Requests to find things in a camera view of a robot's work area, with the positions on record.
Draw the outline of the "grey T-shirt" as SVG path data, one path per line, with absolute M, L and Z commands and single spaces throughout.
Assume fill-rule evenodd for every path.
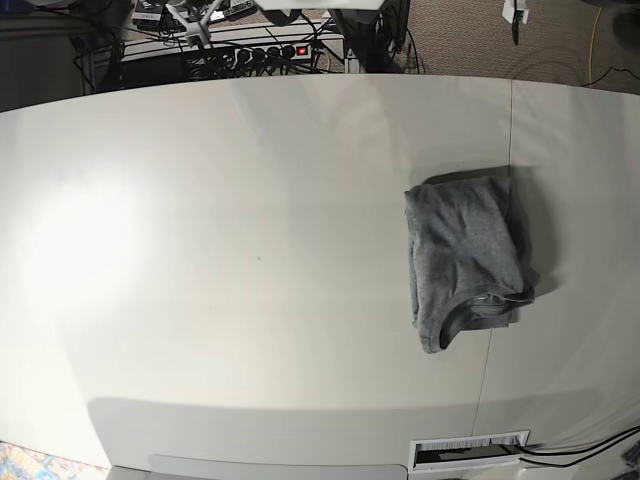
M 423 350 L 504 328 L 535 300 L 525 222 L 507 176 L 423 183 L 405 193 L 413 321 Z

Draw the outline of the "black power strip red switch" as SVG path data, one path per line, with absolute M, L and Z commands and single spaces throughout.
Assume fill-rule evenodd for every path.
M 238 47 L 223 45 L 184 54 L 190 80 L 214 80 L 317 73 L 314 59 L 295 59 L 294 47 Z

